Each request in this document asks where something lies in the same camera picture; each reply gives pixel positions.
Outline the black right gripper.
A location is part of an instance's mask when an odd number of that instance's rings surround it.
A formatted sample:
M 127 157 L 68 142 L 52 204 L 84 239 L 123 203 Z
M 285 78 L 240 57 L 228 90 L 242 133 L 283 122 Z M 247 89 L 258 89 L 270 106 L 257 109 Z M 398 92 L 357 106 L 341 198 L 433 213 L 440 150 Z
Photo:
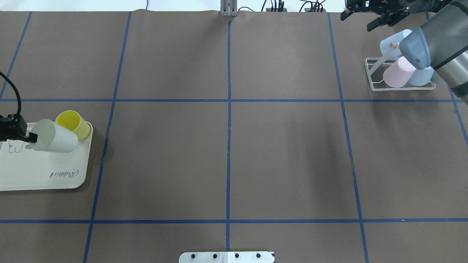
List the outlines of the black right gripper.
M 393 16 L 406 16 L 409 12 L 411 0 L 347 0 L 346 9 L 341 12 L 340 20 L 346 20 L 354 13 L 373 12 L 381 15 L 367 25 L 367 32 L 378 27 L 388 25 L 393 26 L 395 20 Z

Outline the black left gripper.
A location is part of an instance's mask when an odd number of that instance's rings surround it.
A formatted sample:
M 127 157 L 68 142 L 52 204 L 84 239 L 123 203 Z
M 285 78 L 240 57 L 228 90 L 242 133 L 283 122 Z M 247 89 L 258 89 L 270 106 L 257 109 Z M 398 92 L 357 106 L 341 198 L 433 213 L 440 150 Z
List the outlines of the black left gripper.
M 18 114 L 10 114 L 7 117 L 0 116 L 0 141 L 19 140 L 28 143 L 37 143 L 38 135 L 28 133 L 24 118 Z

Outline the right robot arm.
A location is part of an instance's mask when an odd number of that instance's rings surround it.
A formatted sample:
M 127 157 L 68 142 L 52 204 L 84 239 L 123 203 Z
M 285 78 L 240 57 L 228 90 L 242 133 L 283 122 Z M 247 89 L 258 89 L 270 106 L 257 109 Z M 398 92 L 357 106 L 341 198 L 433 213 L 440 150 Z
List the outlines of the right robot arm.
M 347 0 L 340 19 L 368 12 L 379 17 L 368 23 L 367 31 L 392 27 L 411 13 L 433 12 L 433 17 L 403 38 L 400 50 L 417 69 L 433 68 L 456 97 L 467 101 L 466 0 Z

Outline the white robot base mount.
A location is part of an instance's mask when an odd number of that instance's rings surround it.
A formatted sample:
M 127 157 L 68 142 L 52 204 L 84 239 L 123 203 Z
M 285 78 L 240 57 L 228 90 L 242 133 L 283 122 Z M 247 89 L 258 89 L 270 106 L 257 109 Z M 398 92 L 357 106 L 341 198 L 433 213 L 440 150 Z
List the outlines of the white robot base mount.
M 274 252 L 234 251 L 234 252 L 184 252 L 179 263 L 274 263 Z

